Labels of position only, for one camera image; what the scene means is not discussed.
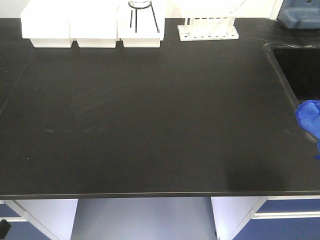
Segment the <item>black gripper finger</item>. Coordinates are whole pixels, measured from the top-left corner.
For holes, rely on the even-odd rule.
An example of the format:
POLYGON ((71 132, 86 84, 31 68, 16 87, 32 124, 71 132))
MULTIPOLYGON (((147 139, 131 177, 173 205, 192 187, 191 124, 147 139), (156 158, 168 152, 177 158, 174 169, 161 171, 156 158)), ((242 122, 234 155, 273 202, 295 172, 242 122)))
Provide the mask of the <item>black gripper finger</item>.
POLYGON ((0 239, 1 240, 4 240, 6 238, 10 229, 11 229, 11 224, 7 220, 2 219, 0 221, 0 239))

